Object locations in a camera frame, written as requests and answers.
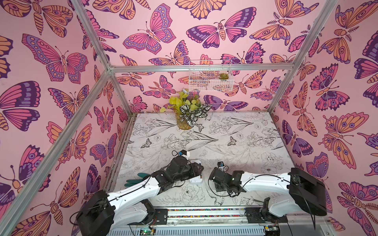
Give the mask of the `white digital alarm clock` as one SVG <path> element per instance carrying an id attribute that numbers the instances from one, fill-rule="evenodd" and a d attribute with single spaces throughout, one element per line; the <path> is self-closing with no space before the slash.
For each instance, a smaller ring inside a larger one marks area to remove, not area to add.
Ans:
<path id="1" fill-rule="evenodd" d="M 197 163 L 200 168 L 195 167 L 194 168 L 194 175 L 195 177 L 190 179 L 191 184 L 201 184 L 203 181 L 202 178 L 202 165 L 200 160 L 188 160 L 190 164 Z"/>

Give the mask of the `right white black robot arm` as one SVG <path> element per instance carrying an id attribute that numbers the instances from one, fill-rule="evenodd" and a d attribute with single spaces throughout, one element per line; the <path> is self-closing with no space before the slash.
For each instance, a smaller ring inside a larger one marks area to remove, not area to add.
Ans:
<path id="1" fill-rule="evenodd" d="M 263 201 L 259 214 L 266 221 L 299 211 L 311 216 L 327 216 L 325 184 L 298 168 L 275 175 L 244 171 L 229 174 L 214 168 L 208 181 L 214 183 L 216 191 L 225 191 L 231 198 L 252 191 L 279 194 L 277 198 L 267 197 Z"/>

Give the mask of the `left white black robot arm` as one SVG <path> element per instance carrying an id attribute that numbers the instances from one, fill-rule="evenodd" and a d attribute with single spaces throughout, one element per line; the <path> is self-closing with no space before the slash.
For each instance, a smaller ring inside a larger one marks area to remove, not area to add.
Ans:
<path id="1" fill-rule="evenodd" d="M 116 192 L 96 192 L 77 213 L 76 224 L 81 235 L 106 236 L 125 225 L 153 223 L 156 209 L 149 199 L 172 189 L 177 182 L 199 177 L 203 170 L 202 165 L 176 156 L 165 168 L 131 187 Z"/>

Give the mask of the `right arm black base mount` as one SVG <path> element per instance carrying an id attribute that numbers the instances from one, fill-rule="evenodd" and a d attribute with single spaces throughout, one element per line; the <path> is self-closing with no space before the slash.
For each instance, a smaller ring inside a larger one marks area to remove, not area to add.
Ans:
<path id="1" fill-rule="evenodd" d="M 263 214 L 261 207 L 247 207 L 245 208 L 245 216 L 248 223 L 287 223 L 286 216 L 276 217 L 269 213 Z"/>

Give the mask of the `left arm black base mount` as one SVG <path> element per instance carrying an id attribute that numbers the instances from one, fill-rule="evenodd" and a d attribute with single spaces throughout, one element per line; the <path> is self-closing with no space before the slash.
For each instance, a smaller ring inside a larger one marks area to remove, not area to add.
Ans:
<path id="1" fill-rule="evenodd" d="M 128 225 L 166 225 L 168 220 L 168 209 L 156 209 L 154 213 L 148 213 L 141 222 L 132 222 Z"/>

